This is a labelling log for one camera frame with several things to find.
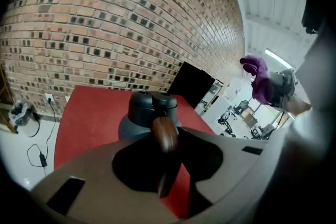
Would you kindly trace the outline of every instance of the red table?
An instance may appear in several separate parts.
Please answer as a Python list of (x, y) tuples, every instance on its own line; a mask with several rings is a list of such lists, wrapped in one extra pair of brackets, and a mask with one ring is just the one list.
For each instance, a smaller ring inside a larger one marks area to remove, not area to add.
[[(118, 126), (128, 112), (132, 93), (76, 86), (60, 121), (55, 146), (55, 169), (87, 149), (118, 141)], [(183, 97), (175, 97), (178, 104), (177, 118), (183, 127), (214, 134)], [(188, 180), (189, 174), (182, 167), (176, 182), (183, 184), (174, 184), (171, 191), (172, 194), (178, 192), (178, 195), (170, 195), (169, 201), (163, 201), (176, 215), (180, 214), (176, 211), (176, 203), (182, 202), (182, 192), (188, 192), (185, 189)]]

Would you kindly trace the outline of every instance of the tiled floor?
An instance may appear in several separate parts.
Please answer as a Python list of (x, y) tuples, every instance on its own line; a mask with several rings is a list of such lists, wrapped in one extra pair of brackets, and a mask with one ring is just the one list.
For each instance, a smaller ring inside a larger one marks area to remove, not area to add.
[[(27, 150), (36, 143), (42, 153), (46, 155), (46, 140), (51, 133), (53, 125), (54, 122), (41, 120), (39, 132), (35, 137), (31, 138), (28, 137), (27, 134), (32, 133), (32, 130), (25, 126), (18, 128), (18, 134), (0, 130), (0, 154), (4, 165), (11, 178), (28, 190), (31, 190), (45, 177), (45, 172), (41, 167), (33, 167), (30, 165)], [(45, 168), (47, 174), (54, 170), (54, 152), (58, 126), (59, 123), (56, 122), (51, 137), (48, 140), (48, 165)], [(29, 150), (29, 158), (34, 165), (41, 165), (39, 150), (36, 146)]]

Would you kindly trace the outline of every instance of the wooden handle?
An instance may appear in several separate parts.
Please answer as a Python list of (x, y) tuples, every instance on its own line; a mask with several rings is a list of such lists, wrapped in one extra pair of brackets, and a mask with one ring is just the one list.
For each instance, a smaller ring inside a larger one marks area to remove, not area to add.
[(158, 117), (153, 121), (152, 132), (161, 150), (165, 153), (177, 149), (179, 132), (175, 123), (168, 117)]

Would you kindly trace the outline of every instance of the purple cloth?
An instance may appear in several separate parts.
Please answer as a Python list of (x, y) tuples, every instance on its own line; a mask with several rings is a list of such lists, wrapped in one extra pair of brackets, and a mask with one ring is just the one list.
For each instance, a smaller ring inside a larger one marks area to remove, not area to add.
[(243, 69), (256, 76), (252, 85), (252, 97), (261, 104), (268, 104), (273, 97), (273, 86), (267, 75), (267, 65), (262, 58), (247, 55), (240, 59)]

